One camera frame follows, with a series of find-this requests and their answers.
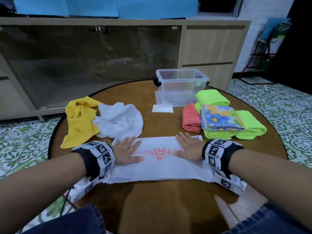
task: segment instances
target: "hand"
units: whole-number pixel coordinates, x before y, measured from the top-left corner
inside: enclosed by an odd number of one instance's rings
[[[202,148],[204,147],[204,141],[201,141],[198,138],[191,137],[188,133],[180,132],[180,135],[176,135],[176,139],[179,144],[182,146],[184,151],[176,151],[173,154],[177,157],[182,157],[192,161],[202,161]]]
[[[144,160],[144,158],[141,156],[131,157],[131,155],[141,144],[141,141],[139,140],[135,142],[134,145],[132,145],[135,139],[135,137],[131,137],[130,139],[127,137],[123,141],[117,141],[116,144],[112,146],[115,155],[115,164],[127,165],[131,163],[138,163]]]

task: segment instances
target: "denim shorts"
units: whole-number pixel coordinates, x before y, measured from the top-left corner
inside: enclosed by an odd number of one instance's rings
[[[105,234],[99,210],[88,205],[75,212],[44,222],[23,234]],[[266,203],[245,221],[223,234],[312,234],[279,207]]]

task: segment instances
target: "plastic container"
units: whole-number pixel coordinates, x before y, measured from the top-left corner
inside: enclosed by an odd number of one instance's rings
[[[200,70],[188,69],[159,69],[156,70],[154,85],[156,103],[184,107],[197,102],[196,94],[209,84],[209,77]]]

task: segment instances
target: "person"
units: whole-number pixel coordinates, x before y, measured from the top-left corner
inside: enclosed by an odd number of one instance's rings
[[[200,161],[211,141],[204,142],[189,134],[176,136],[184,151],[174,155]],[[140,156],[131,156],[140,141],[126,138],[112,146],[115,164],[137,163]],[[234,152],[221,161],[222,171],[235,174],[271,203],[227,233],[311,233],[312,169],[291,161],[244,149],[231,144]],[[79,153],[45,161],[18,171],[0,181],[0,232],[13,234],[31,221],[61,194],[86,176],[88,167]],[[105,233],[102,215],[94,206],[37,225],[25,234],[34,233]]]

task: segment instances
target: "table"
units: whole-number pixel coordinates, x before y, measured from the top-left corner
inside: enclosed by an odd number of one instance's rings
[[[182,109],[174,113],[153,113],[156,104],[151,80],[117,85],[93,94],[91,97],[105,104],[116,102],[134,104],[141,112],[144,127],[140,137],[175,136],[185,132],[182,128]],[[287,159],[281,138],[274,127],[257,110],[240,99],[220,91],[228,98],[235,110],[250,111],[267,128],[267,133],[255,140],[234,141],[246,149],[271,154]],[[67,154],[71,149],[60,149],[68,133],[67,120],[59,122],[49,144],[49,158]],[[93,136],[89,141],[105,138]],[[228,229],[213,195],[227,203],[234,203],[237,195],[216,183],[198,180],[168,180],[151,182],[129,182],[113,185],[99,184],[88,192],[77,207],[95,204],[102,212],[108,231],[121,234],[189,234],[220,233]]]

